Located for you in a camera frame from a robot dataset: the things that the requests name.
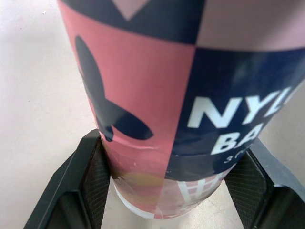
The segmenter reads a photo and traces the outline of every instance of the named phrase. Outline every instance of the can label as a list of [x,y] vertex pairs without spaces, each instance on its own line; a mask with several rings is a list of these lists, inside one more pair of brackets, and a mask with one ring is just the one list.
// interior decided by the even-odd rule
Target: can label
[[212,194],[305,75],[305,6],[273,37],[277,2],[59,5],[116,190],[146,218]]

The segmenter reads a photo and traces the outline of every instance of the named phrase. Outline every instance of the light gray background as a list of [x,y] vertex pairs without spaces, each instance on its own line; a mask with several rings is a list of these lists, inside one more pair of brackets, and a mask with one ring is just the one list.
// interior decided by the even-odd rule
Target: light gray background
[[[305,88],[261,134],[305,185]],[[94,129],[54,0],[0,0],[0,228],[22,228],[55,170]],[[187,216],[146,220],[114,192],[103,229],[242,229],[225,183]]]

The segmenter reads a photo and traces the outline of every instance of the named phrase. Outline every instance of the pink panel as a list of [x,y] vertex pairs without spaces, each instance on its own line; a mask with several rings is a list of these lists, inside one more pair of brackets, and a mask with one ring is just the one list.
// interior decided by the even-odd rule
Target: pink panel
[[197,45],[235,51],[300,48],[304,22],[305,1],[208,0]]
[[112,174],[121,179],[116,181],[119,192],[131,204],[152,212],[163,186],[195,47],[119,30],[59,4],[74,53],[77,56],[74,39],[79,35],[98,64],[106,98],[153,132],[142,141],[113,127],[113,141],[104,141]]

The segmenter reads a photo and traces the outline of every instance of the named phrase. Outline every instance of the white letters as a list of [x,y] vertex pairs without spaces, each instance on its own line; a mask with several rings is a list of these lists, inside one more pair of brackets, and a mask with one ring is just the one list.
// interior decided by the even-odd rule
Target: white letters
[[247,135],[238,143],[238,145],[235,148],[242,146],[244,143],[246,143],[248,141],[254,140],[258,136],[258,134],[261,132],[263,125],[264,124],[261,123],[261,124],[255,126],[249,133],[247,133]]
[[234,146],[237,144],[236,140],[238,139],[239,135],[239,132],[220,135],[214,145],[211,155],[220,154],[230,149],[233,149]]
[[262,101],[260,101],[258,95],[246,97],[249,113],[244,119],[243,125],[252,122],[259,110],[261,110],[267,103],[273,100],[279,93],[280,91],[272,92]]
[[279,109],[281,109],[282,106],[279,106],[279,104],[282,102],[282,100],[286,97],[288,92],[291,90],[291,87],[285,88],[282,93],[278,96],[278,98],[275,100],[275,102],[271,105],[267,113],[264,115],[264,117],[268,117],[269,115],[274,114]]
[[202,117],[206,114],[216,128],[226,128],[230,124],[241,101],[242,98],[240,97],[231,98],[223,115],[221,115],[209,98],[196,97],[187,127],[199,128]]

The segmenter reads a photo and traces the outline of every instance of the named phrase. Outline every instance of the textured black grip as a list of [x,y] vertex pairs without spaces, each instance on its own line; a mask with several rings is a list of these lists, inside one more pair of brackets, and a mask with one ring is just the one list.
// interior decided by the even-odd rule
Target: textured black grip
[[[97,152],[103,152],[99,144]],[[81,188],[93,229],[100,229],[106,205],[110,174],[104,153],[95,153],[90,163],[85,181]]]
[[305,229],[305,203],[294,191],[304,189],[265,147],[248,150],[225,182],[245,229]]
[[253,228],[268,194],[268,185],[261,168],[249,152],[226,176],[225,182],[244,228]]

